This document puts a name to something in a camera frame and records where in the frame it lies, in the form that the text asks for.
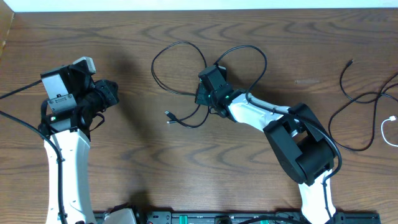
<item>usb cable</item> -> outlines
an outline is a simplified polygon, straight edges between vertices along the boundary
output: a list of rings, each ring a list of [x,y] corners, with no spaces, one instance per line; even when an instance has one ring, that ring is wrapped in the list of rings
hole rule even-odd
[[[395,121],[397,119],[397,116],[391,116],[389,119],[384,120],[381,123],[381,136],[383,137],[384,141],[389,144],[390,146],[398,147],[398,145],[391,144],[389,141],[387,141],[386,137],[384,137],[384,131],[383,131],[383,125],[386,121]]]

